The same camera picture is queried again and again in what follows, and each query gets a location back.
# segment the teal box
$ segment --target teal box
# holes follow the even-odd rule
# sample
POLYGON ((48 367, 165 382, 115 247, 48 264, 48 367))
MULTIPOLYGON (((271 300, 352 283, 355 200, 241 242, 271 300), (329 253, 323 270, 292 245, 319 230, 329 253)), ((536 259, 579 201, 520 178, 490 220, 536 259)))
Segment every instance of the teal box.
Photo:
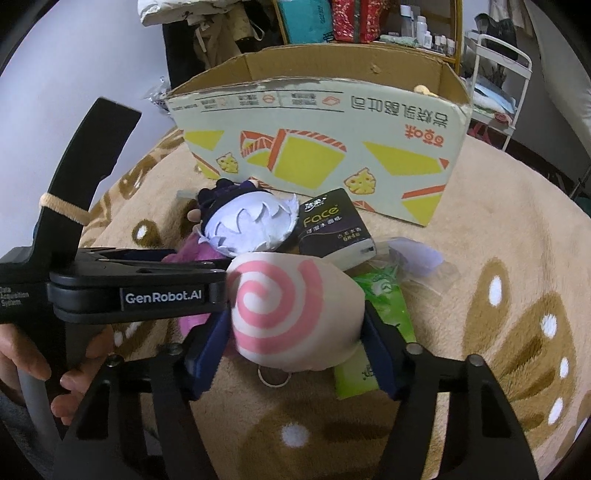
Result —
POLYGON ((325 43, 334 39, 328 0, 277 0, 290 44, 325 43))

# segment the cardboard box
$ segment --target cardboard box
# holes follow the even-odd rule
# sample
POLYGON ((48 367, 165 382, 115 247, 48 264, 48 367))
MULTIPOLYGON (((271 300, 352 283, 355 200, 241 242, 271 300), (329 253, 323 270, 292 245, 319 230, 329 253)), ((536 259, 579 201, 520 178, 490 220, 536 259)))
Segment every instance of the cardboard box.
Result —
POLYGON ((171 92, 202 171, 426 225, 466 136, 470 99, 418 50, 316 44, 235 57, 171 92), (414 93, 426 86, 439 98, 414 93))

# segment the white dot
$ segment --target white dot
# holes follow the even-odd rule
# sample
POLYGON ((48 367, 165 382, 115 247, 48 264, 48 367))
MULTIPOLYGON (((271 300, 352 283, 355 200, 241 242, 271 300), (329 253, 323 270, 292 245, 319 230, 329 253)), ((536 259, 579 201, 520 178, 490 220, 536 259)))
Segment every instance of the white dot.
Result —
POLYGON ((115 346, 121 346, 123 343, 123 333, 115 332, 115 346))
POLYGON ((566 378, 569 374, 569 359, 564 357, 560 361, 560 378, 566 378))
POLYGON ((488 287, 488 301, 493 307, 498 307, 503 299, 503 283, 499 275, 492 279, 488 287))
POLYGON ((562 398, 559 398, 554 402, 554 405, 552 405, 552 408, 550 409, 550 415, 548 415, 548 425, 554 425, 556 423, 556 420, 558 420, 562 413, 563 407, 564 403, 562 398))
POLYGON ((283 443, 290 448, 301 448, 308 443, 310 432, 303 425, 290 423, 281 429, 283 443))
POLYGON ((541 322, 544 335, 548 338, 554 338, 554 335, 556 335, 557 324, 558 320, 556 319, 556 315, 551 313, 544 315, 541 322))
POLYGON ((146 233, 148 233, 148 228, 145 225, 142 225, 138 228, 138 233, 135 236, 137 240, 141 240, 146 233))
POLYGON ((581 432, 583 431, 585 425, 587 425, 587 420, 588 419, 584 419, 581 422, 581 425, 579 425, 579 428, 577 429, 577 433, 574 434, 574 439, 576 440, 578 438, 579 435, 581 435, 581 432))
POLYGON ((125 330, 125 338, 131 338, 131 336, 137 331, 142 322, 132 322, 125 330))

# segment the sleeve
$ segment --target sleeve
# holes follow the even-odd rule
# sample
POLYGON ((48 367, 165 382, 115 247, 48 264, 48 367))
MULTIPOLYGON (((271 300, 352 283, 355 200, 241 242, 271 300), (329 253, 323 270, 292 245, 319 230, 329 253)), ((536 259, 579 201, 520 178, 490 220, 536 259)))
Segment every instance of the sleeve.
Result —
POLYGON ((51 479, 53 457, 45 451, 37 437, 31 417, 25 407, 15 404, 0 392, 0 421, 21 449, 29 463, 45 480, 51 479))

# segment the yellow graphic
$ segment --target yellow graphic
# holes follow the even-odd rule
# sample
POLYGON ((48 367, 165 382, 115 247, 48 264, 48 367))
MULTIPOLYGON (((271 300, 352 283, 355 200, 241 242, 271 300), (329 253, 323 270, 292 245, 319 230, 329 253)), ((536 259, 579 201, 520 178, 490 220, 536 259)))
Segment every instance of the yellow graphic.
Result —
POLYGON ((274 138, 259 132, 240 132, 240 154, 252 165, 266 167, 274 138))
POLYGON ((441 164, 436 158, 371 142, 363 142, 363 144, 378 159, 390 175, 429 175, 441 173, 441 164))
POLYGON ((197 130, 194 132, 185 132, 187 142, 199 145, 206 150, 213 150, 220 141, 224 130, 197 130))
POLYGON ((369 168, 365 167, 345 179, 345 186, 355 195, 371 195, 375 193, 375 177, 369 168))
POLYGON ((254 155, 251 155, 247 162, 258 167, 266 167, 269 164, 269 151, 255 153, 254 155))
POLYGON ((417 219, 417 222, 426 225, 435 213, 435 208, 437 208, 440 199, 441 193, 428 197, 410 198, 403 200, 402 204, 417 219))
POLYGON ((304 137, 288 136, 274 164, 273 175, 301 187, 319 188, 343 161, 345 153, 304 137))
POLYGON ((220 168, 226 173, 238 173, 238 162, 231 153, 226 153, 216 160, 220 168))

